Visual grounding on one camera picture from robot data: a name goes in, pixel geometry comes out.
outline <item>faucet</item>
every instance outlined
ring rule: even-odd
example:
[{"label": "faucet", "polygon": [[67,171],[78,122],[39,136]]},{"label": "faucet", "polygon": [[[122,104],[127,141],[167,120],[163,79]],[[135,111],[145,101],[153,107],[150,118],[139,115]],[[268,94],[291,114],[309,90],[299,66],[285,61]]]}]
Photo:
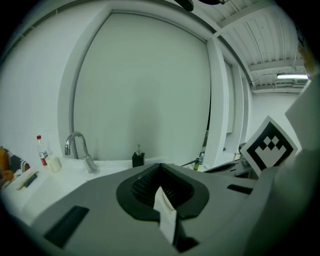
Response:
[{"label": "faucet", "polygon": [[68,136],[68,138],[66,138],[65,146],[64,146],[64,154],[66,156],[70,155],[70,151],[71,151],[70,144],[75,139],[75,137],[79,137],[79,139],[82,142],[83,150],[84,150],[84,153],[85,153],[84,161],[85,161],[85,165],[86,165],[86,168],[87,168],[88,172],[90,174],[96,173],[98,171],[98,167],[95,165],[94,161],[91,158],[91,155],[89,155],[89,153],[88,153],[86,140],[85,140],[85,137],[83,136],[83,134],[81,132],[74,131]]}]

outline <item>ceiling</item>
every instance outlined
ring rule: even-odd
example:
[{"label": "ceiling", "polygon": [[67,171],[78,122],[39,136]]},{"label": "ceiling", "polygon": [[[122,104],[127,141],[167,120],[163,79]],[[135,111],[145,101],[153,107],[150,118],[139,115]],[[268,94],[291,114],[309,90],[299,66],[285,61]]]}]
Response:
[{"label": "ceiling", "polygon": [[298,52],[293,21],[274,1],[229,0],[207,5],[193,0],[194,11],[207,15],[217,32],[246,62],[256,90],[292,86],[292,80],[279,81],[277,73],[306,73]]}]

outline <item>white cup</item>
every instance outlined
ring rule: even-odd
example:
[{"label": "white cup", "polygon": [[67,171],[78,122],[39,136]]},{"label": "white cup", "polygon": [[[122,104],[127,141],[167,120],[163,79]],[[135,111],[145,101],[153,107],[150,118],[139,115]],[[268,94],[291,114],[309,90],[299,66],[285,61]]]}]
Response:
[{"label": "white cup", "polygon": [[61,165],[59,163],[59,159],[56,156],[54,156],[53,154],[48,155],[45,158],[45,161],[46,161],[46,164],[48,166],[48,169],[50,171],[52,171],[53,173],[56,173],[61,169]]}]

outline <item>red-capped bottle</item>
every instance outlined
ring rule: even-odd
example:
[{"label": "red-capped bottle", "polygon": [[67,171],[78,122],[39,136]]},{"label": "red-capped bottle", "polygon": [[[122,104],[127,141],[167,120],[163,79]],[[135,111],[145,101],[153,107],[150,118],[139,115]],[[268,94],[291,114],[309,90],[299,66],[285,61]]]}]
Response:
[{"label": "red-capped bottle", "polygon": [[39,153],[41,162],[42,162],[42,164],[43,164],[44,166],[46,166],[46,165],[47,165],[46,157],[48,156],[46,147],[45,147],[45,145],[43,144],[43,142],[42,142],[42,140],[41,140],[41,135],[38,135],[38,136],[36,137],[36,139],[37,139],[36,146],[37,146],[37,149],[38,149],[38,153]]}]

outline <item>soap dispenser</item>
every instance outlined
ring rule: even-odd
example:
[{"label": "soap dispenser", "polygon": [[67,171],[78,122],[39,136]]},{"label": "soap dispenser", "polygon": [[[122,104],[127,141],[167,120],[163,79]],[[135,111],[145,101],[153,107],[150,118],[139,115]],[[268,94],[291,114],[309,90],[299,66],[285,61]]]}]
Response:
[{"label": "soap dispenser", "polygon": [[143,166],[145,164],[145,153],[140,150],[140,144],[136,146],[136,152],[132,156],[132,167]]}]

